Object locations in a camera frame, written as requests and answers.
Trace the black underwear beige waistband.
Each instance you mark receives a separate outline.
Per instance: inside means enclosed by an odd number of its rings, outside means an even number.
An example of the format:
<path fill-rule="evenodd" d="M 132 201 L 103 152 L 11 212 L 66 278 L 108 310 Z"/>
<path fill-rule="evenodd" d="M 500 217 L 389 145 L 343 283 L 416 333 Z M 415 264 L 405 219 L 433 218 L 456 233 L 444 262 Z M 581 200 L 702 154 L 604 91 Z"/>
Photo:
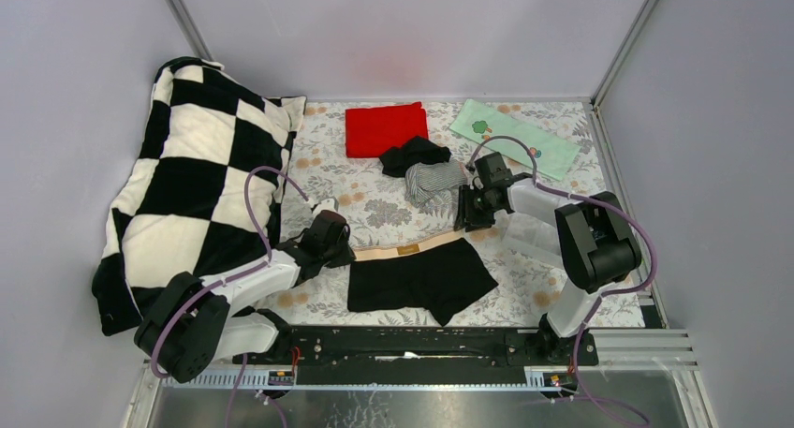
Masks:
<path fill-rule="evenodd" d="M 347 310 L 423 308 L 441 326 L 498 287 L 464 237 L 395 258 L 350 265 Z"/>

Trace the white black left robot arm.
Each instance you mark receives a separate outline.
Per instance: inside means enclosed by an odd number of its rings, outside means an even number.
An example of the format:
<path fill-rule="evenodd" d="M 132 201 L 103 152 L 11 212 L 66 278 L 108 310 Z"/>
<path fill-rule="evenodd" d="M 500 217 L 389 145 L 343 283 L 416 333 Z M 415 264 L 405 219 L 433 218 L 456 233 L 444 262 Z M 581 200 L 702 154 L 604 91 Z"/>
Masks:
<path fill-rule="evenodd" d="M 287 324 L 254 303 L 295 288 L 324 269 L 350 264 L 350 227 L 339 213 L 315 210 L 311 226 L 270 255 L 226 273 L 171 278 L 134 334 L 153 369 L 179 383 L 199 376 L 211 362 L 257 353 L 278 363 L 290 351 Z"/>

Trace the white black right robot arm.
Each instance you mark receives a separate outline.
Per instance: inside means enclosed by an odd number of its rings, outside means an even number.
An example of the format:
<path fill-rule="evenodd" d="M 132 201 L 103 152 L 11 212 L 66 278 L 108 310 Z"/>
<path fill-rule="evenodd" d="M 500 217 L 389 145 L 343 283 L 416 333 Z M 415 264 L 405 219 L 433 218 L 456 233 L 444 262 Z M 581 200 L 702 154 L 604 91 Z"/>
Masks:
<path fill-rule="evenodd" d="M 572 337 L 600 297 L 641 264 L 627 214 L 610 191 L 568 194 L 542 184 L 533 173 L 513 173 L 498 153 L 466 167 L 475 178 L 459 189 L 456 229 L 489 228 L 500 211 L 524 214 L 540 223 L 536 251 L 561 261 L 567 281 L 559 301 L 540 320 L 537 338 L 540 358 L 559 364 L 573 353 Z"/>

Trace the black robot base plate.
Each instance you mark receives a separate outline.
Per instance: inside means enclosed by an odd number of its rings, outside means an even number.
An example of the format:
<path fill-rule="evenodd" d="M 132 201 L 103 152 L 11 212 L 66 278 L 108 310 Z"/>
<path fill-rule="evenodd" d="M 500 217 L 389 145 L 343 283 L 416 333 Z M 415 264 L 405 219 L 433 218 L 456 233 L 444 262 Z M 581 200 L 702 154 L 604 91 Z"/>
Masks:
<path fill-rule="evenodd" d="M 248 363 L 299 365 L 364 360 L 474 359 L 495 366 L 569 366 L 574 339 L 551 341 L 535 329 L 297 325 Z"/>

